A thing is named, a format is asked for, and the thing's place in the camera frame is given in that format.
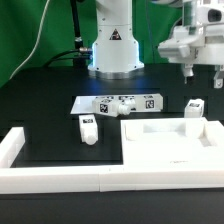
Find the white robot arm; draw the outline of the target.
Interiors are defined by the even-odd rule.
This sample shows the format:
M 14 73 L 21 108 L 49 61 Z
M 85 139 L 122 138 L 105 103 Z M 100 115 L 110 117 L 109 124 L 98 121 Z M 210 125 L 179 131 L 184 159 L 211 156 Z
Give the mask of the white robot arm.
M 159 55 L 179 63 L 185 78 L 193 66 L 213 65 L 214 87 L 224 86 L 224 0 L 151 0 L 180 7 L 182 24 L 158 46 Z M 124 79 L 144 67 L 139 43 L 133 37 L 132 0 L 96 0 L 98 36 L 92 45 L 90 74 L 106 79 Z

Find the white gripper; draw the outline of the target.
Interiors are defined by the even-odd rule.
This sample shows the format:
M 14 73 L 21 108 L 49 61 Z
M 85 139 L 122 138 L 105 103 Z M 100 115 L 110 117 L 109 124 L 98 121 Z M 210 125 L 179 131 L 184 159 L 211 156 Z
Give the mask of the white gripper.
M 193 77 L 192 64 L 216 66 L 214 87 L 224 84 L 224 6 L 184 6 L 182 25 L 158 46 L 162 58 L 181 63 L 184 83 Z

